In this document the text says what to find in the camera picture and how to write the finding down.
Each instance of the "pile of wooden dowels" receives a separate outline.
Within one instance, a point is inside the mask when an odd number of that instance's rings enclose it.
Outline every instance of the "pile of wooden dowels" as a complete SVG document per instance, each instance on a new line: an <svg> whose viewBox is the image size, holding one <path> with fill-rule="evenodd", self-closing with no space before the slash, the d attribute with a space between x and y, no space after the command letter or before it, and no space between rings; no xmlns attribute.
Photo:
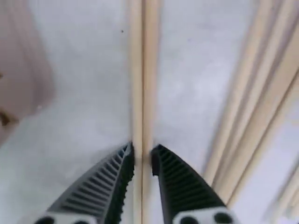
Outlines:
<svg viewBox="0 0 299 224"><path fill-rule="evenodd" d="M260 1L249 31L204 174L229 207L298 99L298 5L298 0ZM278 204L282 209L275 217L287 207L280 200ZM297 204L291 204L293 213L298 210Z"/></svg>

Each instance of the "wooden dowel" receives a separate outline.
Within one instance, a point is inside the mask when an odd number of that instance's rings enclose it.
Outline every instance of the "wooden dowel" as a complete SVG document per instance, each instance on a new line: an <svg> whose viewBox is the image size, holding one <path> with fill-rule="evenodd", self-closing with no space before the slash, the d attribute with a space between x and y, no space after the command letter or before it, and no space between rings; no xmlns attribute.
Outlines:
<svg viewBox="0 0 299 224"><path fill-rule="evenodd" d="M299 25L296 25L282 61L275 71L265 95L260 99L249 124L240 140L233 162L229 165L226 178L216 189L225 203L231 197L248 162L258 146L265 130L273 118L281 100L288 90L299 65Z"/></svg>
<svg viewBox="0 0 299 224"><path fill-rule="evenodd" d="M283 194L277 201L277 205L273 211L273 215L271 218L272 224L276 224L278 222L278 219L283 215L283 213L288 207L289 202L292 199L292 196L294 195L298 187L299 187L299 166L297 166Z"/></svg>
<svg viewBox="0 0 299 224"><path fill-rule="evenodd" d="M133 178L133 221L142 223L142 0L129 1L130 73L132 89L132 128L135 149Z"/></svg>
<svg viewBox="0 0 299 224"><path fill-rule="evenodd" d="M204 179L209 185L212 185L214 181L247 83L254 68L255 59L267 30L268 18L271 14L272 6L273 0L260 1L258 12L250 28L247 46L238 66L235 82L228 97L228 104L221 120L221 126L213 142L212 155L204 173Z"/></svg>
<svg viewBox="0 0 299 224"><path fill-rule="evenodd" d="M146 0L144 6L142 224L146 224L149 220L147 199L151 178L150 151L154 146L160 0Z"/></svg>
<svg viewBox="0 0 299 224"><path fill-rule="evenodd" d="M294 101L298 99L299 96L299 75L297 74L295 79L293 80L292 84L290 85L283 101L281 102L279 108L276 111L271 123L269 124L261 142L259 143L258 147L254 151L254 154L247 165L246 169L244 170L235 190L232 194L231 198L228 202L228 207L232 207L240 192L244 189L248 179L251 177L252 173L260 163L263 158L263 155L266 153L267 149L269 148L269 143L273 140L277 130L283 124L286 115L288 114L291 106L293 105Z"/></svg>
<svg viewBox="0 0 299 224"><path fill-rule="evenodd" d="M221 186L221 180L225 177L225 171L228 165L232 162L231 159L237 150L238 143L244 134L252 112L254 111L262 94L266 80L268 76L271 75L272 65L280 50L281 42L285 38L285 30L290 24L294 2L295 0L284 0L279 10L277 20L269 37L262 61L254 78L254 82L249 93L246 95L247 101L242 108L242 113L238 119L238 122L236 123L235 131L230 138L230 143L226 150L226 158L223 161L223 165L221 166L219 176L217 177L217 182L215 184L216 189Z"/></svg>

